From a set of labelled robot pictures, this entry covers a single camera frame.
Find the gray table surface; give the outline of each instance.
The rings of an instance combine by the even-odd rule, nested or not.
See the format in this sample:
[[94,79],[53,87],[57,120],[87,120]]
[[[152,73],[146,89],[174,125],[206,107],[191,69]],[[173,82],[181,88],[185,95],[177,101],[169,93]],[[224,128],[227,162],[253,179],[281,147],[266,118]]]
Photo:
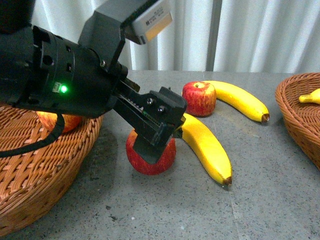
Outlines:
[[125,142],[132,127],[113,110],[67,193],[44,217],[1,240],[319,240],[320,171],[288,135],[275,101],[290,74],[130,71],[141,93],[161,86],[181,93],[191,81],[233,83],[261,99],[268,125],[224,102],[201,118],[233,167],[229,189],[215,183],[193,151],[176,140],[173,166],[138,173]]

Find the green led light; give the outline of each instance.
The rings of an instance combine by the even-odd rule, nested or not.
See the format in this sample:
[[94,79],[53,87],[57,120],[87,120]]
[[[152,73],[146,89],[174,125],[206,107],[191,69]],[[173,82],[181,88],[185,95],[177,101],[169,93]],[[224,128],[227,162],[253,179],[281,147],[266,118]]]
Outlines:
[[68,92],[68,88],[66,85],[62,85],[61,88],[60,88],[60,92],[65,94],[66,92]]

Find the screw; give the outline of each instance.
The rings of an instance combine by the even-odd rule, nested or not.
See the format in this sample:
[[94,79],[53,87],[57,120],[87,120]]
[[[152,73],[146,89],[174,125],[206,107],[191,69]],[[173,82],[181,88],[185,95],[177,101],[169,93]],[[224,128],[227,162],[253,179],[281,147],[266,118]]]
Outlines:
[[148,98],[146,100],[146,104],[148,104],[149,106],[152,105],[154,103],[154,100],[152,98]]
[[159,112],[159,113],[162,114],[164,111],[165,111],[165,106],[162,106],[162,105],[161,105],[161,106],[158,107],[158,112]]
[[105,62],[105,60],[102,60],[101,62],[100,62],[100,67],[104,67],[106,65],[106,62]]

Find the black cable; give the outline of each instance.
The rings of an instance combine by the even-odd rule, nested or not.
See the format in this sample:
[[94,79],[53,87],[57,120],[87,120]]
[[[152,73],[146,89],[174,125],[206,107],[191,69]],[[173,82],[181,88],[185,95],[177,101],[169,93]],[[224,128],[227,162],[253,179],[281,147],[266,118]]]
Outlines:
[[50,132],[50,134],[45,139],[31,143],[26,146],[16,148],[16,149],[0,151],[0,158],[7,158],[15,155],[21,155],[21,154],[29,153],[29,152],[38,150],[40,148],[43,148],[45,146],[48,146],[49,144],[53,143],[59,138],[64,128],[65,128],[64,117],[61,114],[57,114],[56,124],[52,132]]

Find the white curtain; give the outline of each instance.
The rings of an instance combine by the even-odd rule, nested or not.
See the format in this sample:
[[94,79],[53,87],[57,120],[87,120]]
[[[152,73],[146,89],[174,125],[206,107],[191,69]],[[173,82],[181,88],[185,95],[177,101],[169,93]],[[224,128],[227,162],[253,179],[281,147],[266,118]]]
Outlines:
[[[32,23],[77,42],[105,0],[36,0]],[[173,23],[146,45],[129,40],[133,70],[320,72],[320,0],[170,0]]]

